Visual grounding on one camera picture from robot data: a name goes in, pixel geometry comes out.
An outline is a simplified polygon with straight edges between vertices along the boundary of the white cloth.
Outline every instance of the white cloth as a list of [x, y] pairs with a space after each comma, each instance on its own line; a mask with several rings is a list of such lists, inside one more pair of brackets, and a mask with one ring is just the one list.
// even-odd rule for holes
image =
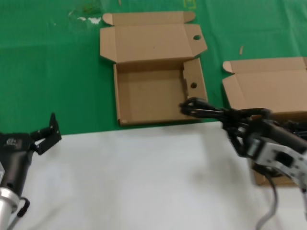
[[[34, 155], [16, 230], [252, 230], [272, 191], [253, 185], [218, 122], [64, 136]], [[305, 229], [297, 188], [279, 188], [263, 230]]]

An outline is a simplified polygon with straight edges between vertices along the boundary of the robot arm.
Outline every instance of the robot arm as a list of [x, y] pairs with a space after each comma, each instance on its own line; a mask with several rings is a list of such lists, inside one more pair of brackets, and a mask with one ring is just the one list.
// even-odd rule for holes
[[[61, 134], [54, 114], [47, 128], [31, 134], [0, 133], [0, 230], [11, 230], [30, 205], [21, 195], [33, 153], [42, 155], [60, 140]], [[12, 225], [8, 226], [10, 216], [17, 210], [21, 199], [25, 200], [25, 205]]]
[[280, 174], [289, 177], [301, 189], [307, 219], [307, 141], [271, 120], [267, 109], [217, 109], [199, 98], [190, 98], [180, 107], [185, 115], [221, 121], [238, 156], [251, 159], [253, 170], [269, 180], [274, 204], [257, 223], [257, 230], [276, 212], [278, 196], [272, 177]]

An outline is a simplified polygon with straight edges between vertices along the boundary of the metal cylinder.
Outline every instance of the metal cylinder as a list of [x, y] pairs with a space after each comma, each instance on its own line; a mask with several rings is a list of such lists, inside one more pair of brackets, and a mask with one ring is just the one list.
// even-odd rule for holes
[[0, 198], [0, 230], [6, 230], [9, 225], [12, 206], [6, 199]]
[[6, 230], [11, 214], [17, 210], [19, 197], [7, 188], [0, 188], [0, 230]]

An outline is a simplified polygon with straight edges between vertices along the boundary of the green table surface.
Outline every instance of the green table surface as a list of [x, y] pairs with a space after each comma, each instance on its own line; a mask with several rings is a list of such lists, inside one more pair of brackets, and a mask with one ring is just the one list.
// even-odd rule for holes
[[51, 112], [62, 134], [121, 129], [112, 65], [99, 57], [99, 29], [107, 25], [88, 20], [105, 12], [194, 11], [208, 45], [201, 62], [215, 106], [227, 106], [223, 61], [307, 56], [307, 0], [121, 2], [0, 1], [0, 132], [44, 127]]

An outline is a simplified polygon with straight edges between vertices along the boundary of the cardboard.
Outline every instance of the cardboard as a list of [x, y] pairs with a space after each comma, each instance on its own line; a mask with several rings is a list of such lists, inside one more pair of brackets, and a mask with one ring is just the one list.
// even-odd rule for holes
[[201, 28], [184, 24], [193, 12], [104, 14], [114, 25], [100, 30], [100, 55], [115, 62], [114, 80], [121, 125], [192, 120], [179, 104], [207, 99], [201, 63], [207, 49]]
[[[307, 122], [307, 58], [269, 58], [226, 61], [223, 68], [234, 75], [223, 85], [232, 108], [268, 108], [273, 119]], [[259, 185], [268, 185], [255, 173]], [[278, 185], [294, 185], [287, 177], [274, 179]]]

